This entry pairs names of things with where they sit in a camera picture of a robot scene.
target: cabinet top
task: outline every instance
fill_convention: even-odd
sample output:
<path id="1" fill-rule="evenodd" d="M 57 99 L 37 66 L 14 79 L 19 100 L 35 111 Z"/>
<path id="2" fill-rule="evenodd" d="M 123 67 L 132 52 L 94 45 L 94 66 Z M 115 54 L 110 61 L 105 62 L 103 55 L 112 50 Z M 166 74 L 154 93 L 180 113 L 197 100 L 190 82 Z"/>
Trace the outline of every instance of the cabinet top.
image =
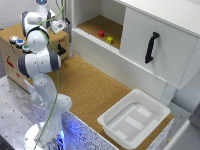
<path id="1" fill-rule="evenodd" d="M 200 37 L 200 2 L 197 0 L 115 1 Z"/>

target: white cabinet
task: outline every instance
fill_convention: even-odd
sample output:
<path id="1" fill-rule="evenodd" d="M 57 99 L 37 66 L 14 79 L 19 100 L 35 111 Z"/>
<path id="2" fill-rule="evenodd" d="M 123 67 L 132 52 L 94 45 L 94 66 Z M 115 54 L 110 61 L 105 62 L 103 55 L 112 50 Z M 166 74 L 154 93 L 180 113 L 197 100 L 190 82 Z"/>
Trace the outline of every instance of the white cabinet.
<path id="1" fill-rule="evenodd" d="M 160 36 L 154 40 L 153 60 L 145 63 L 153 32 Z M 194 35 L 126 9 L 120 54 L 176 86 L 181 83 L 197 42 L 198 37 Z"/>

